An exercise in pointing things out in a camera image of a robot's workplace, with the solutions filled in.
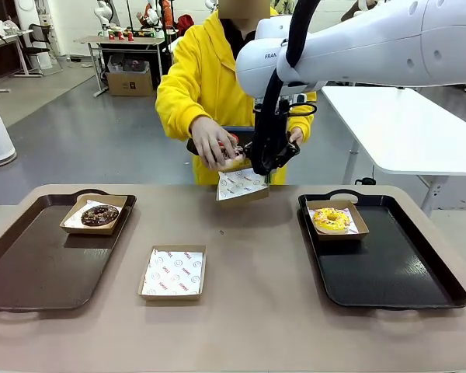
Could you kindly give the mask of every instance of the donut with yellow icing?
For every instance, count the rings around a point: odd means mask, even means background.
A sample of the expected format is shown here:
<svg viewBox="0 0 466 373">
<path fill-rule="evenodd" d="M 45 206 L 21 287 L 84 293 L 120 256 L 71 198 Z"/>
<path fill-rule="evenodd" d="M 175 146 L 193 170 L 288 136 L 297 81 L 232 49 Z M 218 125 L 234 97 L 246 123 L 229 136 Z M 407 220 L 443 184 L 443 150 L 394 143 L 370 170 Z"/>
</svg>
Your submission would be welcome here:
<svg viewBox="0 0 466 373">
<path fill-rule="evenodd" d="M 312 221 L 317 230 L 328 235 L 346 234 L 350 226 L 347 214 L 332 207 L 316 210 Z"/>
</svg>

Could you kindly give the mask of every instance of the white paper liner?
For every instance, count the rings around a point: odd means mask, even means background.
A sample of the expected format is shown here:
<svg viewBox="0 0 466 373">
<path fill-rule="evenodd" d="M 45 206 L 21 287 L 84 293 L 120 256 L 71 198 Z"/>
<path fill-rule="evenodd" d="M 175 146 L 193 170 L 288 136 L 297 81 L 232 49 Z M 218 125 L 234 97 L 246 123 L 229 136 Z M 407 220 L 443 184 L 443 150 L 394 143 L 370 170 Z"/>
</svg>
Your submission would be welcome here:
<svg viewBox="0 0 466 373">
<path fill-rule="evenodd" d="M 350 219 L 349 229 L 347 230 L 346 233 L 342 233 L 342 234 L 345 234 L 345 235 L 357 235 L 357 234 L 359 234 L 359 230 L 357 229 L 356 223 L 354 223 L 354 219 L 352 218 L 352 214 L 350 214 L 350 210 L 348 208 L 344 208 L 342 210 L 336 208 L 336 210 L 343 212 Z M 308 211 L 309 211 L 309 215 L 311 216 L 312 224 L 314 224 L 314 221 L 312 219 L 314 217 L 314 214 L 316 213 L 316 210 L 311 210 L 308 207 Z"/>
<path fill-rule="evenodd" d="M 154 249 L 145 273 L 143 295 L 199 294 L 203 253 Z"/>
<path fill-rule="evenodd" d="M 253 169 L 219 173 L 217 198 L 218 200 L 229 200 L 231 198 L 259 192 L 267 187 L 266 177 L 257 175 L 254 173 Z"/>
<path fill-rule="evenodd" d="M 85 211 L 89 210 L 90 208 L 97 207 L 97 206 L 112 206 L 112 204 L 104 204 L 102 202 L 97 202 L 96 200 L 87 200 L 86 205 L 81 207 L 68 220 L 66 220 L 64 223 L 64 226 L 69 227 L 69 228 L 94 228 L 94 227 L 89 227 L 81 223 L 81 216 L 83 215 Z M 122 210 L 121 207 L 117 207 L 117 206 L 112 206 L 112 207 L 116 208 L 119 211 L 119 213 L 121 213 L 121 210 Z M 100 225 L 97 228 L 105 227 L 106 225 L 108 224 Z"/>
</svg>

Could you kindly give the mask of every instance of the person's hand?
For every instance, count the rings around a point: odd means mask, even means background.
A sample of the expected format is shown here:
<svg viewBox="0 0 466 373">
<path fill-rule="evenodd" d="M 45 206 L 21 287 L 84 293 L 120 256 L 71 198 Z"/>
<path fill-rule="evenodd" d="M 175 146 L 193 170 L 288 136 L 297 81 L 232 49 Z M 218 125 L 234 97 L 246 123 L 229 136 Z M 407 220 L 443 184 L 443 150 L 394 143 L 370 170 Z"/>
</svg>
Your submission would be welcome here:
<svg viewBox="0 0 466 373">
<path fill-rule="evenodd" d="M 302 141 L 304 140 L 304 133 L 302 132 L 300 127 L 295 127 L 291 132 L 290 132 L 290 143 L 295 143 L 298 146 L 301 146 Z"/>
<path fill-rule="evenodd" d="M 233 148 L 237 145 L 236 138 L 212 119 L 198 117 L 190 125 L 190 132 L 202 162 L 210 169 L 216 169 L 218 163 L 221 166 L 226 164 L 219 141 L 224 146 L 228 156 L 231 159 L 235 158 L 236 154 Z"/>
</svg>

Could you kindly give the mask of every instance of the white wall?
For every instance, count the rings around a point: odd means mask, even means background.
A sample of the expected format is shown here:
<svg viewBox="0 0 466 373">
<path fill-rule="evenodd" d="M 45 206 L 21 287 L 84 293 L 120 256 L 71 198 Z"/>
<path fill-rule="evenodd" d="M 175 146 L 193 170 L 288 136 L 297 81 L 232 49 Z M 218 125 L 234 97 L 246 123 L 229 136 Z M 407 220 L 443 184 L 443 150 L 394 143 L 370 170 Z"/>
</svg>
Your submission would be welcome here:
<svg viewBox="0 0 466 373">
<path fill-rule="evenodd" d="M 343 13 L 353 4 L 353 1 L 322 0 L 309 30 L 315 32 L 337 24 Z M 97 6 L 96 0 L 46 0 L 45 2 L 52 15 L 61 53 L 88 55 L 88 47 L 84 44 L 74 43 L 74 40 L 88 35 L 96 35 L 100 31 L 100 22 L 93 14 L 93 9 Z M 129 0 L 129 3 L 133 23 L 139 25 L 134 15 L 144 11 L 147 1 Z M 126 0 L 114 0 L 114 5 L 121 26 L 129 26 Z M 204 0 L 175 0 L 173 6 L 175 20 L 183 14 L 190 14 L 195 24 L 202 24 L 210 15 Z"/>
</svg>

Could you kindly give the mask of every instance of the black office chair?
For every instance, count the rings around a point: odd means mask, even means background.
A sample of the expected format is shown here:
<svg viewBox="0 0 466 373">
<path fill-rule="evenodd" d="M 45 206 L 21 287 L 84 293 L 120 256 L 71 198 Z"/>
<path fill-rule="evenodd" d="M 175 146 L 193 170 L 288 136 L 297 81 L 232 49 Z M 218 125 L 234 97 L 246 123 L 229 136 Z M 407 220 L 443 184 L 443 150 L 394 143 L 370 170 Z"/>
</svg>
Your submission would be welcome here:
<svg viewBox="0 0 466 373">
<path fill-rule="evenodd" d="M 57 58 L 55 58 L 55 60 L 57 61 L 57 64 L 59 65 L 60 70 L 50 72 L 50 73 L 44 73 L 43 70 L 41 69 L 41 66 L 40 66 L 40 57 L 38 56 L 38 54 L 43 53 L 43 52 L 50 53 L 50 50 L 53 49 L 52 48 L 52 43 L 50 42 L 50 38 L 48 36 L 49 33 L 50 33 L 50 26 L 40 26 L 40 25 L 32 24 L 32 25 L 30 25 L 30 30 L 33 31 L 30 34 L 30 39 L 31 39 L 32 42 L 37 41 L 39 43 L 46 43 L 47 45 L 50 46 L 50 49 L 48 49 L 48 48 L 38 48 L 38 47 L 25 47 L 25 48 L 23 48 L 23 51 L 24 51 L 25 54 L 27 54 L 28 56 L 33 56 L 33 57 L 35 57 L 37 59 L 38 72 L 43 76 L 53 75 L 53 74 L 57 74 L 58 72 L 62 72 L 64 69 L 62 68 L 61 63 Z"/>
</svg>

